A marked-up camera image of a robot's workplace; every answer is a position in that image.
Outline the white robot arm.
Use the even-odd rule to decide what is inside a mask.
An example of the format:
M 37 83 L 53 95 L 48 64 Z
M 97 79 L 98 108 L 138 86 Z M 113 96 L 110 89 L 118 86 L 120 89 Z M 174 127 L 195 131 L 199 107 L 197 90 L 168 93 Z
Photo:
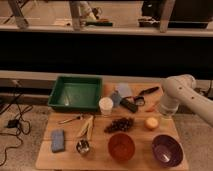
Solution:
M 162 83 L 163 95 L 157 107 L 158 111 L 170 117 L 183 104 L 213 127 L 213 101 L 198 94 L 195 87 L 196 80 L 189 74 L 166 78 Z

